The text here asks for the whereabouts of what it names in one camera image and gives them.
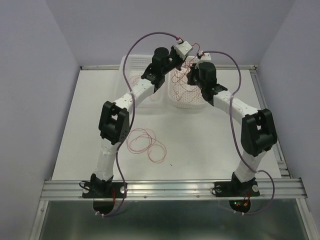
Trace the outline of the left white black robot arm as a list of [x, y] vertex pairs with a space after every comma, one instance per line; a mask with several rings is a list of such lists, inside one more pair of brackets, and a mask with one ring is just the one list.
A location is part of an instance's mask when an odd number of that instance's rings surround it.
[[179, 50], [177, 46], [172, 46], [170, 50], [157, 48], [151, 63], [140, 80], [129, 87], [128, 93], [114, 102], [103, 104], [98, 124], [101, 149], [96, 169], [84, 187], [83, 198], [111, 196], [116, 155], [130, 133], [130, 119], [134, 118], [135, 108], [164, 84], [166, 74], [174, 68], [180, 69], [188, 55], [187, 49]]

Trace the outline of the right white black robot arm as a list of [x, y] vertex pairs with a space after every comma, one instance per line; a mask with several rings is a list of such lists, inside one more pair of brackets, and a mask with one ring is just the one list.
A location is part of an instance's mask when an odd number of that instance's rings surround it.
[[233, 134], [234, 122], [241, 126], [241, 144], [235, 145], [240, 157], [238, 167], [230, 181], [215, 183], [213, 194], [216, 197], [259, 196], [256, 182], [258, 167], [278, 141], [272, 112], [267, 108], [260, 110], [246, 104], [218, 84], [217, 70], [211, 62], [192, 64], [187, 74], [187, 84], [197, 86], [206, 102], [228, 114]]

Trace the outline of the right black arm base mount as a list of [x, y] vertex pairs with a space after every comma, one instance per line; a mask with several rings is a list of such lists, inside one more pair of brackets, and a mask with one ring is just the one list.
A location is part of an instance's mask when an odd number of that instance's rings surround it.
[[259, 197], [260, 191], [255, 178], [240, 182], [237, 179], [227, 181], [216, 181], [213, 183], [211, 193], [218, 198], [235, 198], [235, 197]]

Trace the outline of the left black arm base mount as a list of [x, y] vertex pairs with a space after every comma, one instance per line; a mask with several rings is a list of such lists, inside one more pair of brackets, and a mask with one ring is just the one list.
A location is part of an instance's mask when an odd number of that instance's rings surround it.
[[108, 182], [103, 186], [95, 186], [90, 181], [81, 181], [79, 186], [82, 188], [82, 197], [84, 199], [111, 199], [126, 198], [125, 187], [127, 183]]

